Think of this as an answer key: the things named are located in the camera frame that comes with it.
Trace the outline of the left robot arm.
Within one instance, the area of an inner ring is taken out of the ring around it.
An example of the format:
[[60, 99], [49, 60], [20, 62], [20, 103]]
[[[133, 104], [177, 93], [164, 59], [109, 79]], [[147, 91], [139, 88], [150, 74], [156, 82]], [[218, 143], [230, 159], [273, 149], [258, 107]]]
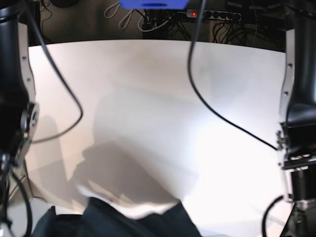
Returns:
[[283, 195], [292, 203], [282, 231], [293, 237], [316, 234], [316, 3], [285, 0], [286, 67], [277, 132]]

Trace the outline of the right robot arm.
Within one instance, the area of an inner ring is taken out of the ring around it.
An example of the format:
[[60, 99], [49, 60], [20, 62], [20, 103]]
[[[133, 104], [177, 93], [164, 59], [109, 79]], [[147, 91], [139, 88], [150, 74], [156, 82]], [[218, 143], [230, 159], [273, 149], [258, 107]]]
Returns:
[[[71, 131], [83, 118], [83, 108], [53, 61], [40, 27], [30, 9], [29, 0], [0, 2], [0, 222], [11, 229], [7, 210], [10, 181], [20, 189], [26, 206], [25, 236], [32, 236], [33, 214], [28, 194], [14, 172], [25, 160], [34, 143], [47, 142]], [[40, 107], [36, 102], [36, 88], [29, 61], [29, 32], [31, 26], [49, 63], [79, 109], [79, 118], [66, 130], [33, 140], [37, 129]]]

